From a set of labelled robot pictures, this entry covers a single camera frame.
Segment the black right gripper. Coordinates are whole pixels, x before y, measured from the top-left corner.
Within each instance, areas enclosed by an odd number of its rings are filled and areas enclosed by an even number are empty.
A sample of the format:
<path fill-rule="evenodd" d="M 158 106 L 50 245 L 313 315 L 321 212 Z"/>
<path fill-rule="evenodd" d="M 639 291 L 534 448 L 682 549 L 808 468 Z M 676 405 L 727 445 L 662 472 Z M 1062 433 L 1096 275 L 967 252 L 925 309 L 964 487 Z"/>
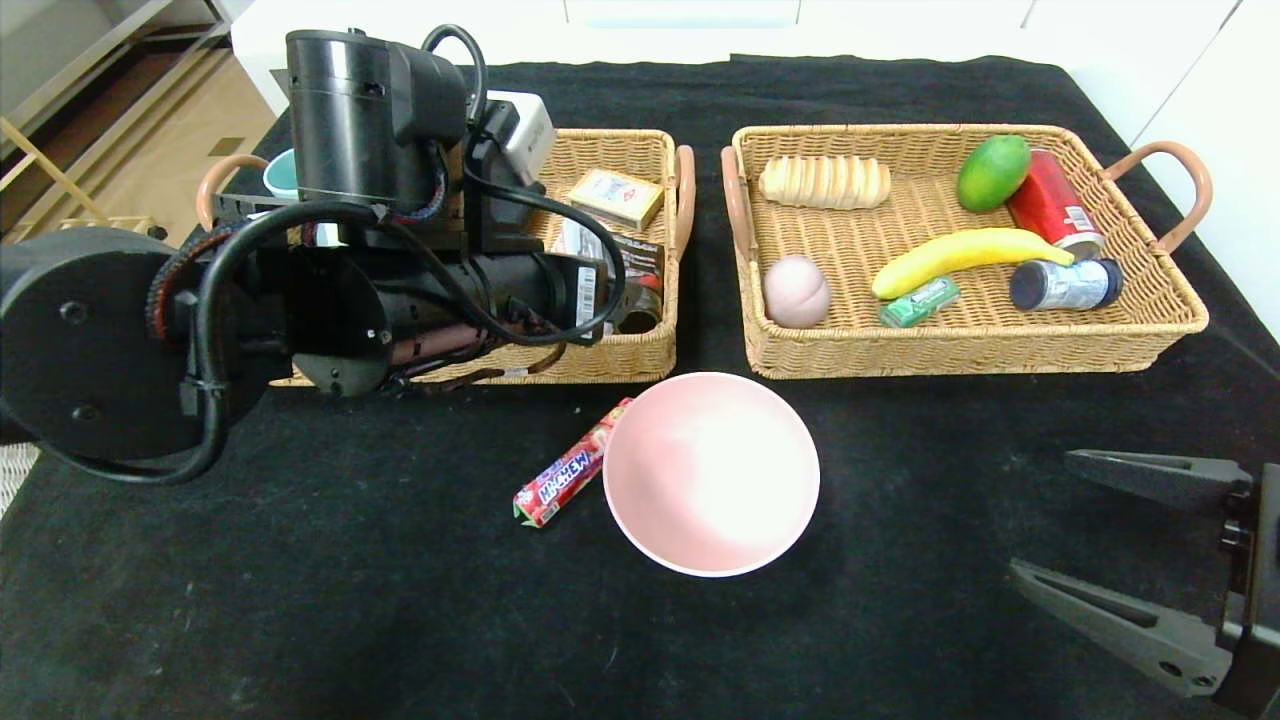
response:
<path fill-rule="evenodd" d="M 1230 559 L 1217 632 L 1203 619 L 1047 570 L 1020 559 L 1012 584 L 1032 603 L 1183 698 L 1212 696 L 1248 719 L 1274 715 L 1279 685 L 1279 466 L 1254 479 L 1213 457 L 1097 448 L 1065 452 L 1096 484 L 1197 516 L 1225 512 Z"/>

